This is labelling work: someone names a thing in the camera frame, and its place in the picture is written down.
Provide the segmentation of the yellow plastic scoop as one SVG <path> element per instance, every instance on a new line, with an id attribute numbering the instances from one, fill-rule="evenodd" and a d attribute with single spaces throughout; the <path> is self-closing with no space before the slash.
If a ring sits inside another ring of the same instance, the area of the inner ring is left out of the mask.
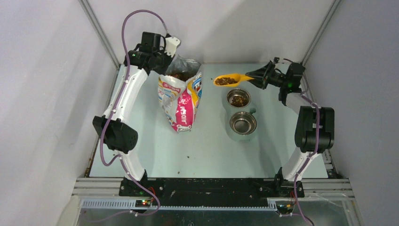
<path id="1" fill-rule="evenodd" d="M 233 74 L 220 75 L 220 76 L 214 78 L 213 84 L 217 87 L 236 87 L 241 82 L 249 81 L 249 80 L 253 80 L 253 79 L 254 78 L 249 77 L 244 74 L 233 73 Z"/>

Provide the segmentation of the colourful pet food bag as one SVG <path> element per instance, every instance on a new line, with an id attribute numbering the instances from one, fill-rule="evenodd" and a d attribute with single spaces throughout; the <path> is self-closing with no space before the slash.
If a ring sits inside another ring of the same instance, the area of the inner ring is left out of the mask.
<path id="1" fill-rule="evenodd" d="M 170 76 L 172 72 L 194 74 L 183 82 Z M 194 59 L 177 55 L 164 75 L 158 79 L 160 106 L 172 129 L 177 132 L 191 131 L 202 96 L 203 64 Z"/>

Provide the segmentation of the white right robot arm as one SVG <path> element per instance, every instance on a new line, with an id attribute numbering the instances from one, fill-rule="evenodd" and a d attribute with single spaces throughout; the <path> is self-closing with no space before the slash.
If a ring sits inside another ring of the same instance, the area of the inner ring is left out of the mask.
<path id="1" fill-rule="evenodd" d="M 300 181 L 310 163 L 334 144 L 335 111 L 331 107 L 318 106 L 306 96 L 301 88 L 304 72 L 301 63 L 287 59 L 280 62 L 276 58 L 245 74 L 257 88 L 279 88 L 278 100 L 298 115 L 294 135 L 296 150 L 281 168 L 282 179 L 273 185 L 275 194 L 280 197 L 291 193 L 291 182 Z"/>

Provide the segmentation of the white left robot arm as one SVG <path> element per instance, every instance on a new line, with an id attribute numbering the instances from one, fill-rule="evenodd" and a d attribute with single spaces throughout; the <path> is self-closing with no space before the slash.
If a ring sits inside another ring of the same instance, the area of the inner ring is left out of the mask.
<path id="1" fill-rule="evenodd" d="M 102 116 L 93 118 L 93 126 L 100 137 L 100 157 L 103 165 L 110 166 L 119 159 L 126 179 L 132 180 L 130 189 L 137 196 L 147 194 L 149 184 L 137 153 L 138 132 L 129 121 L 138 93 L 151 72 L 164 74 L 171 64 L 181 40 L 170 34 L 143 32 L 141 42 L 125 57 L 124 77 L 118 91 Z"/>

